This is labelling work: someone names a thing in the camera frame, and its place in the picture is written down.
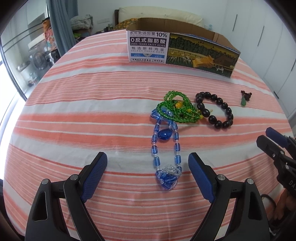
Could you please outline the green jade pendant charm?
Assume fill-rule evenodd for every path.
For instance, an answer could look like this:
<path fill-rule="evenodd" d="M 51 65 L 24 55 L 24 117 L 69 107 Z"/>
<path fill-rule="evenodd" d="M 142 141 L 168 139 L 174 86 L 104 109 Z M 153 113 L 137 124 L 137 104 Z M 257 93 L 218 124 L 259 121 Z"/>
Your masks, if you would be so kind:
<path fill-rule="evenodd" d="M 245 107 L 251 96 L 251 92 L 245 92 L 244 90 L 241 90 L 241 106 Z"/>

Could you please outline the white built-in wardrobe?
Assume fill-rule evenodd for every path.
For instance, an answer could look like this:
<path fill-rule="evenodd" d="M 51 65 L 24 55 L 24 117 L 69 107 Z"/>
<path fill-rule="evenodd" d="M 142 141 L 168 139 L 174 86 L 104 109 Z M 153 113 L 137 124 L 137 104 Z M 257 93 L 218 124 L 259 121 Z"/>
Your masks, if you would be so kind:
<path fill-rule="evenodd" d="M 295 113 L 295 41 L 276 12 L 265 1 L 228 1 L 221 32 L 291 118 Z"/>

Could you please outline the pink white striped cloth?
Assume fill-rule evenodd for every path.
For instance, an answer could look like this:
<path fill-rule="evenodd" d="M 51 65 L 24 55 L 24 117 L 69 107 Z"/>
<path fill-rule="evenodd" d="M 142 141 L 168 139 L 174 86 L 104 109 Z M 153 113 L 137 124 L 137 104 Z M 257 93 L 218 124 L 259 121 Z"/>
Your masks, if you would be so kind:
<path fill-rule="evenodd" d="M 208 91 L 232 108 L 234 123 L 216 130 L 206 119 L 180 124 L 182 175 L 171 191 L 155 177 L 151 111 L 168 91 L 190 100 Z M 241 90 L 251 92 L 241 106 Z M 189 240 L 204 218 L 205 200 L 188 156 L 228 179 L 252 178 L 278 200 L 273 161 L 256 145 L 268 127 L 292 129 L 266 84 L 242 60 L 230 78 L 182 66 L 131 63 L 126 32 L 88 37 L 66 53 L 36 86 L 16 122 L 4 172 L 4 204 L 16 231 L 25 233 L 41 181 L 67 179 L 105 152 L 108 165 L 86 207 L 106 240 Z"/>

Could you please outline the open cardboard box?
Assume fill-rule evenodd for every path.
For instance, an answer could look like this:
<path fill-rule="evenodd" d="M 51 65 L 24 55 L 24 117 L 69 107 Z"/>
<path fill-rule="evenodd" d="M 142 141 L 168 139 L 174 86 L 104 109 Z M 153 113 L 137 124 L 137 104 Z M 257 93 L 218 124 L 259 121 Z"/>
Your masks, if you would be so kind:
<path fill-rule="evenodd" d="M 177 20 L 139 18 L 126 31 L 130 62 L 177 65 L 229 78 L 240 56 L 223 35 Z"/>

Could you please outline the grey washing machine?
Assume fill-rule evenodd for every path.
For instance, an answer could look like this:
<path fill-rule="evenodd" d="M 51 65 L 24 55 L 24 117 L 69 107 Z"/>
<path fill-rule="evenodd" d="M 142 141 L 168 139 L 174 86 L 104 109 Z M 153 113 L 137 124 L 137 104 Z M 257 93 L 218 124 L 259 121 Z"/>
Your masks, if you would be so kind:
<path fill-rule="evenodd" d="M 48 49 L 45 41 L 41 41 L 29 49 L 29 58 L 38 70 L 48 70 L 56 62 L 55 52 Z"/>

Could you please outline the glass sliding door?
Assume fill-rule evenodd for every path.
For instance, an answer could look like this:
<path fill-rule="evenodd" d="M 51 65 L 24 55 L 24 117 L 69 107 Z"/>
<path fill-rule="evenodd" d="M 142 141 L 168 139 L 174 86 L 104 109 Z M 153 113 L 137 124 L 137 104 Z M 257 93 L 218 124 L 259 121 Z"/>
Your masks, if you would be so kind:
<path fill-rule="evenodd" d="M 26 1 L 12 13 L 1 33 L 1 55 L 20 96 L 27 100 L 48 70 L 38 70 L 29 49 L 45 41 L 60 59 L 46 1 Z"/>

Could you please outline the bed with floral duvet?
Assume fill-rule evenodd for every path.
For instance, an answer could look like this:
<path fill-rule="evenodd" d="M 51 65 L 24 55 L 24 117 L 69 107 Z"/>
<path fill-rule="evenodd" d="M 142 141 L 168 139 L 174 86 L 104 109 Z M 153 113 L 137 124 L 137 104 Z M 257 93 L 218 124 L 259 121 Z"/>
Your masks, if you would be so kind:
<path fill-rule="evenodd" d="M 139 18 L 160 18 L 181 21 L 204 27 L 203 18 L 199 15 L 156 6 L 126 6 L 114 11 L 114 30 L 122 30 Z"/>

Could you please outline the pile of clothes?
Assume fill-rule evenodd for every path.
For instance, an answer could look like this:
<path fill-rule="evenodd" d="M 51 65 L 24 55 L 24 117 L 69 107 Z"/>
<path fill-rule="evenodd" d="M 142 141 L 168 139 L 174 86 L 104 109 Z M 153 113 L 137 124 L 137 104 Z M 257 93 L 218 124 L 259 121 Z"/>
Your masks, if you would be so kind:
<path fill-rule="evenodd" d="M 72 30 L 91 29 L 93 28 L 93 16 L 89 14 L 74 16 L 70 19 L 70 26 Z"/>

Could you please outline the blue grey curtain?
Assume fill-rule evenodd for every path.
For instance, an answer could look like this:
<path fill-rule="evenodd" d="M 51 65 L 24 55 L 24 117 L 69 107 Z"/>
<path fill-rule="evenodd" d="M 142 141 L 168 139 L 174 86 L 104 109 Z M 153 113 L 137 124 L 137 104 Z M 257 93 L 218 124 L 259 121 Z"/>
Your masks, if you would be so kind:
<path fill-rule="evenodd" d="M 70 19 L 78 15 L 78 2 L 48 0 L 47 7 L 57 49 L 62 57 L 76 44 Z"/>

